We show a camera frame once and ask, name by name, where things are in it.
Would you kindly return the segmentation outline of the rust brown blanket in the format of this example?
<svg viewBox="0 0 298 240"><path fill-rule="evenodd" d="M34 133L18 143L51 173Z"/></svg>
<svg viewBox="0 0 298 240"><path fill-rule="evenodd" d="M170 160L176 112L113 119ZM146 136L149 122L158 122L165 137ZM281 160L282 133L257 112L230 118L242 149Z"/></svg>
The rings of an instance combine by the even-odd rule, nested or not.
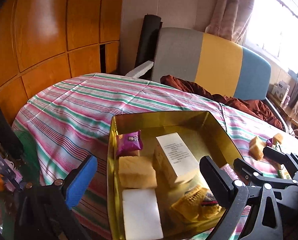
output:
<svg viewBox="0 0 298 240"><path fill-rule="evenodd" d="M183 92L200 95L215 102L225 104L251 116L257 117L278 129L283 129L281 121L278 120L272 110L269 109L269 106L261 100L242 100L234 97L222 96L220 94L211 94L195 82L185 81L171 75L162 76L160 78L160 83Z"/></svg>

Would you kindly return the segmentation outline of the small cracker packet on bed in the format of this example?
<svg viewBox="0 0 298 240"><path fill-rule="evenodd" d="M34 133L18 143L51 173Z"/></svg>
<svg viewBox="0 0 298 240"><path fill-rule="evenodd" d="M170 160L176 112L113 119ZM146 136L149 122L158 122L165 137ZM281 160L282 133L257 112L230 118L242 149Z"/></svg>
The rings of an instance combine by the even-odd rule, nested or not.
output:
<svg viewBox="0 0 298 240"><path fill-rule="evenodd" d="M291 176L284 165L281 165L277 172L280 178L291 180Z"/></svg>

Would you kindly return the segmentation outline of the yellow sponge on bed left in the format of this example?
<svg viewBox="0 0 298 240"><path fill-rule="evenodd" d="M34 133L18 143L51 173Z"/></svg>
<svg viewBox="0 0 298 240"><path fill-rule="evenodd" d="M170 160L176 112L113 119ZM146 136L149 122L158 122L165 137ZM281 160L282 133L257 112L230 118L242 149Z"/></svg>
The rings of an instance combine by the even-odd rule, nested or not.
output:
<svg viewBox="0 0 298 240"><path fill-rule="evenodd" d="M266 143L261 140L258 136L255 136L249 142L249 151L252 157L256 160L262 160L264 157L263 149L265 148Z"/></svg>

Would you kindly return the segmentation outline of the beige patterned curtain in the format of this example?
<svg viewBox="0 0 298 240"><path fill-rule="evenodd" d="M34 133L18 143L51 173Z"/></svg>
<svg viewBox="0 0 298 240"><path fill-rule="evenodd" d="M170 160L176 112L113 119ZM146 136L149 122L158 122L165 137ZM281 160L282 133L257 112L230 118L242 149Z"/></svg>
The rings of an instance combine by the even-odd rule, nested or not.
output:
<svg viewBox="0 0 298 240"><path fill-rule="evenodd" d="M255 0L217 0L205 32L234 43L242 42Z"/></svg>

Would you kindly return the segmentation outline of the white styrofoam piece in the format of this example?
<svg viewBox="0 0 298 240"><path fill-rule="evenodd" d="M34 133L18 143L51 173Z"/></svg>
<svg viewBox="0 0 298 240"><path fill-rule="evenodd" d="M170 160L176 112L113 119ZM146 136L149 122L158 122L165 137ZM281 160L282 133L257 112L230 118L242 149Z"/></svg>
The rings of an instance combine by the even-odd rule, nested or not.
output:
<svg viewBox="0 0 298 240"><path fill-rule="evenodd" d="M146 74L150 69L152 69L154 66L153 61L146 61L143 64L135 67L133 70L129 71L125 76L131 77L131 78L139 78Z"/></svg>

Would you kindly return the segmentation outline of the grey yellow blue headboard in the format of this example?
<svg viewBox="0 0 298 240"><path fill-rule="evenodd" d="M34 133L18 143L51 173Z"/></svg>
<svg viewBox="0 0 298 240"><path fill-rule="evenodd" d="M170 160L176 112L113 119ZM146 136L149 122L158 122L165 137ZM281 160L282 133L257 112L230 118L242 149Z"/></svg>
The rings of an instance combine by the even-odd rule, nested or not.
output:
<svg viewBox="0 0 298 240"><path fill-rule="evenodd" d="M162 28L151 79L171 75L195 82L211 94L264 100L271 66L263 57L234 42L191 29Z"/></svg>

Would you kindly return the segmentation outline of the striped bed sheet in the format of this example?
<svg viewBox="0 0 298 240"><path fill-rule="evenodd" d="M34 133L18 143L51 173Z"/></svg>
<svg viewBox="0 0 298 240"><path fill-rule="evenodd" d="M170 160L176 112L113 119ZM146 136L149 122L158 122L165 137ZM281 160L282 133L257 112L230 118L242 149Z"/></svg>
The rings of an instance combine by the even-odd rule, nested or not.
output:
<svg viewBox="0 0 298 240"><path fill-rule="evenodd" d="M97 157L95 177L74 214L94 239L111 239L106 169L112 117L156 111L209 111L246 161L266 176L277 175L267 160L256 161L249 155L250 140L272 138L278 132L276 127L222 103L153 81L109 74L61 81L33 96L18 112L12 128L35 139L42 185L65 178L88 154Z"/></svg>

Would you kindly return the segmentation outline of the yellow mesh snack bag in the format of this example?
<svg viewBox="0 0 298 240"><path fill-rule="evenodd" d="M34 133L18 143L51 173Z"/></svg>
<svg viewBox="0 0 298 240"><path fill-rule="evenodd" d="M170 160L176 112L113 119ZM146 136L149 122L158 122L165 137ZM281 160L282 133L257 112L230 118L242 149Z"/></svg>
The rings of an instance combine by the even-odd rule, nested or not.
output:
<svg viewBox="0 0 298 240"><path fill-rule="evenodd" d="M216 217L222 210L210 189L197 185L171 205L184 223L197 223Z"/></svg>

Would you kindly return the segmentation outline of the yellow sponge on bed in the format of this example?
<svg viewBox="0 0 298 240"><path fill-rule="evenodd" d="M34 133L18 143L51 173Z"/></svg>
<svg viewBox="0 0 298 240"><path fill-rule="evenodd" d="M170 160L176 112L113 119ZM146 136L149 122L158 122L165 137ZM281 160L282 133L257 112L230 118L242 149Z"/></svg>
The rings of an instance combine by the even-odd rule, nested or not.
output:
<svg viewBox="0 0 298 240"><path fill-rule="evenodd" d="M261 140L258 136L255 136L249 142L249 151L252 157L256 160L262 160L264 157L263 149L265 148L266 143Z"/></svg>
<svg viewBox="0 0 298 240"><path fill-rule="evenodd" d="M282 144L283 141L283 135L281 135L281 133L277 133L276 135L273 136L272 138L272 142L274 145L276 144Z"/></svg>

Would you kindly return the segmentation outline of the black rolled mat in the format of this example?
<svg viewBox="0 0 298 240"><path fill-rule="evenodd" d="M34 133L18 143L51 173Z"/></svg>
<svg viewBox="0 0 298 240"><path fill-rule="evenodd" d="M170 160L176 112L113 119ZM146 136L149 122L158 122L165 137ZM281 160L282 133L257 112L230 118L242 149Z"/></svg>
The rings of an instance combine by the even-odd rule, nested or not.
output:
<svg viewBox="0 0 298 240"><path fill-rule="evenodd" d="M142 23L135 67L153 61L156 51L157 38L162 27L161 17L146 14Z"/></svg>

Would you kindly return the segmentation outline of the wooden wardrobe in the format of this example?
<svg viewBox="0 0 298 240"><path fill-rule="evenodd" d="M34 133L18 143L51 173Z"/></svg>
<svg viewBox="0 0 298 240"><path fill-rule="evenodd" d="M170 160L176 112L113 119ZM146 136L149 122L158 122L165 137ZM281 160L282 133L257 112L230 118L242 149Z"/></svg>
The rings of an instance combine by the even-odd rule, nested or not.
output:
<svg viewBox="0 0 298 240"><path fill-rule="evenodd" d="M0 108L12 123L41 90L116 74L122 0L6 0L0 9Z"/></svg>

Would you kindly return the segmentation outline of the wooden nightstand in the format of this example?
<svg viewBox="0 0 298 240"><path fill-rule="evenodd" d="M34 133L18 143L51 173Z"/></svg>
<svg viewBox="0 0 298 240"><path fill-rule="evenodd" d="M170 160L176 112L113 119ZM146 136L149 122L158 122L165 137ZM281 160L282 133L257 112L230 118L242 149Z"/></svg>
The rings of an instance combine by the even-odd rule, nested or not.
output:
<svg viewBox="0 0 298 240"><path fill-rule="evenodd" d="M298 129L298 117L295 115L293 110L289 106L283 106L281 102L277 98L275 98L270 92L267 92L266 97L280 113L286 124L294 125Z"/></svg>

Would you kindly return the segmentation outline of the purple snack packet on bed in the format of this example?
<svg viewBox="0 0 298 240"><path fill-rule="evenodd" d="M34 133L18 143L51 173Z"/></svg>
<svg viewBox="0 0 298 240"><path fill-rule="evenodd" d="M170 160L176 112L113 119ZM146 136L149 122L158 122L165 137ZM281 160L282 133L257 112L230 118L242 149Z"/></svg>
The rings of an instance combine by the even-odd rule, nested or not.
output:
<svg viewBox="0 0 298 240"><path fill-rule="evenodd" d="M270 138L266 141L266 146L272 147L273 146L273 138Z"/></svg>

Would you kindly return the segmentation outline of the yellow sponge on bed right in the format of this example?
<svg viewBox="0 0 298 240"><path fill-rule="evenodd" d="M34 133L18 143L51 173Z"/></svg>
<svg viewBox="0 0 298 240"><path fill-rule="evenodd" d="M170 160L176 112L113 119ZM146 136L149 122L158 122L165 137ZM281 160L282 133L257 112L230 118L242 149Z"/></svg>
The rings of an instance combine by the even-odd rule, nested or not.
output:
<svg viewBox="0 0 298 240"><path fill-rule="evenodd" d="M281 135L281 133L277 133L276 135L273 136L272 138L272 142L274 145L276 144L282 144L283 141L283 135Z"/></svg>

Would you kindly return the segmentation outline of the purple snack packet in box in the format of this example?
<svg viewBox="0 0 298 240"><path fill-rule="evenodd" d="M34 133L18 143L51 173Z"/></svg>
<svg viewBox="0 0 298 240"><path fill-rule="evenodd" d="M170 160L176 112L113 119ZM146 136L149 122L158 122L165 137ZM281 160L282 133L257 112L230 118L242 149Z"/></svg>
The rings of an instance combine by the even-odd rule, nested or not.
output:
<svg viewBox="0 0 298 240"><path fill-rule="evenodd" d="M135 131L126 134L119 134L116 136L117 150L116 157L138 157L140 151L143 150L143 143L141 140L141 131Z"/></svg>

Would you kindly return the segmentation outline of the window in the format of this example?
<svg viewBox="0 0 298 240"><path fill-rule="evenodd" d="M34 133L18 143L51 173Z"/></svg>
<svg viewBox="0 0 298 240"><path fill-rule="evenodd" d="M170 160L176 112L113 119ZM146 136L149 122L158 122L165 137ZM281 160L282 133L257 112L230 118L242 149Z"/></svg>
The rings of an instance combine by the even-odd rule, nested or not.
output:
<svg viewBox="0 0 298 240"><path fill-rule="evenodd" d="M298 6L292 0L255 0L244 45L298 79Z"/></svg>

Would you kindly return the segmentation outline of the white box on nightstand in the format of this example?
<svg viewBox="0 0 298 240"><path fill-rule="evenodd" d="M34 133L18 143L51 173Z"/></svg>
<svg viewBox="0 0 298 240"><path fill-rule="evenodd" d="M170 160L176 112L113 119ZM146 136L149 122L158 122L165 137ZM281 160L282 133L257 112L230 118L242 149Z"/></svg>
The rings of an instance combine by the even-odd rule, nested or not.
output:
<svg viewBox="0 0 298 240"><path fill-rule="evenodd" d="M283 80L280 80L279 83L273 86L271 94L281 103L284 103L288 95L289 89L290 85L284 82Z"/></svg>

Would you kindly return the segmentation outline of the yellow sponge in box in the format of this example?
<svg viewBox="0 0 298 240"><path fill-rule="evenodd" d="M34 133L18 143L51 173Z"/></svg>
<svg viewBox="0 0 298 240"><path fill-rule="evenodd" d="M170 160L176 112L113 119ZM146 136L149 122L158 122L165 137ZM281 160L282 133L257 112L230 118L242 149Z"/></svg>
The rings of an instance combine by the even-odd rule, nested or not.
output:
<svg viewBox="0 0 298 240"><path fill-rule="evenodd" d="M151 158L126 156L119 158L119 180L126 189L155 189L156 171Z"/></svg>

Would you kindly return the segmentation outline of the white printed carton box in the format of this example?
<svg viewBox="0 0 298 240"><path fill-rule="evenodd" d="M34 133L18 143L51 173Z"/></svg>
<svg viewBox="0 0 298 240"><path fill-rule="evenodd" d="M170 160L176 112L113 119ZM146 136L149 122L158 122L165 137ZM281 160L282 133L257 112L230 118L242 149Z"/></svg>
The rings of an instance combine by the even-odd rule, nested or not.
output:
<svg viewBox="0 0 298 240"><path fill-rule="evenodd" d="M156 137L154 155L170 187L192 180L199 163L178 133Z"/></svg>

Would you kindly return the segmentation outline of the white foam block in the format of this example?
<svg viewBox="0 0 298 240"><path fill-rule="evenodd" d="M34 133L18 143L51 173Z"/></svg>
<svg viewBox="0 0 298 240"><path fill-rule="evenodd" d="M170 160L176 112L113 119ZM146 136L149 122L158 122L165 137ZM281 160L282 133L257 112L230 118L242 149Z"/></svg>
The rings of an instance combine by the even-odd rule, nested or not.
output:
<svg viewBox="0 0 298 240"><path fill-rule="evenodd" d="M126 239L162 239L163 231L154 189L122 192Z"/></svg>

